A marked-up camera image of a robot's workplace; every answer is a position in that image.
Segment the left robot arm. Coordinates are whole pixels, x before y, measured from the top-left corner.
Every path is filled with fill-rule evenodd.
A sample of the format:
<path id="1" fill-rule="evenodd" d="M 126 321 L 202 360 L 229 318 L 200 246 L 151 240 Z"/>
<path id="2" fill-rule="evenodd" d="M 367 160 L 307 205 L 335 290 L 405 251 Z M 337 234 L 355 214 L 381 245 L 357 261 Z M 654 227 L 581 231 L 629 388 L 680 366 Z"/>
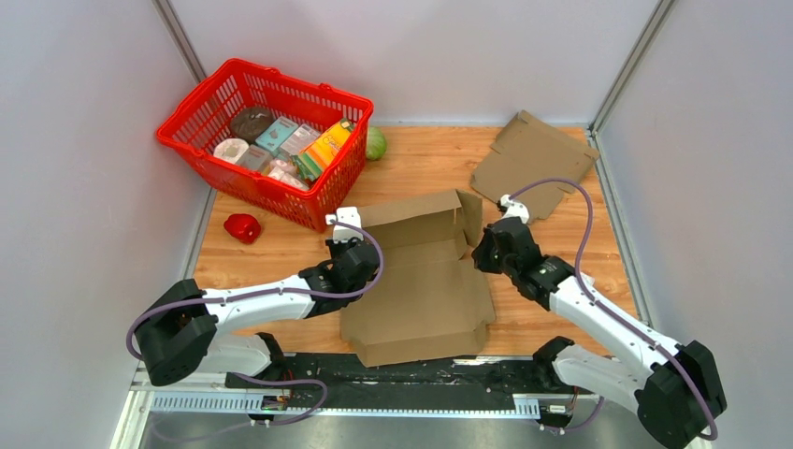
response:
<path id="1" fill-rule="evenodd" d="M 238 331 L 283 320 L 305 320 L 339 311 L 377 281 L 382 248 L 361 238 L 329 240 L 329 259 L 281 281 L 235 289 L 202 289 L 194 279 L 175 282 L 133 322 L 130 354 L 154 386 L 197 373 L 238 372 L 264 388 L 282 382 L 286 365 L 270 335 Z"/>

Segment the large brown cardboard box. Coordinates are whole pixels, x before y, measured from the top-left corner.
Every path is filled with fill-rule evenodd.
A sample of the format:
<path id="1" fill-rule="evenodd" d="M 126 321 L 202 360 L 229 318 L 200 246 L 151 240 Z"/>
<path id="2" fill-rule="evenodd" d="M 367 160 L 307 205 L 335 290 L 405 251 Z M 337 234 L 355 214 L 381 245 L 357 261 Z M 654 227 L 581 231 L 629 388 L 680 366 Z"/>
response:
<path id="1" fill-rule="evenodd" d="M 478 354 L 496 314 L 484 273 L 468 257 L 483 202 L 457 189 L 366 206 L 362 225 L 382 247 L 382 277 L 340 316 L 363 366 Z"/>

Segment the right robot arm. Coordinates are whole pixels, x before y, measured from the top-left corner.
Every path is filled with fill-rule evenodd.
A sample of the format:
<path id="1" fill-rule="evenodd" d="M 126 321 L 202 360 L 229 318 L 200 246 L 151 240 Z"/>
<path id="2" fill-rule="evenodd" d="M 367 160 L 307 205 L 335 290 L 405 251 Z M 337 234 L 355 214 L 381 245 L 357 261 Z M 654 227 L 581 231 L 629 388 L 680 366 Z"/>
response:
<path id="1" fill-rule="evenodd" d="M 727 408 L 712 351 L 693 340 L 682 344 L 616 307 L 590 279 L 563 259 L 544 255 L 518 218 L 487 225 L 472 253 L 476 269 L 506 275 L 519 294 L 584 330 L 610 357 L 555 337 L 533 357 L 533 378 L 555 392 L 577 386 L 634 413 L 666 448 L 701 438 Z"/>

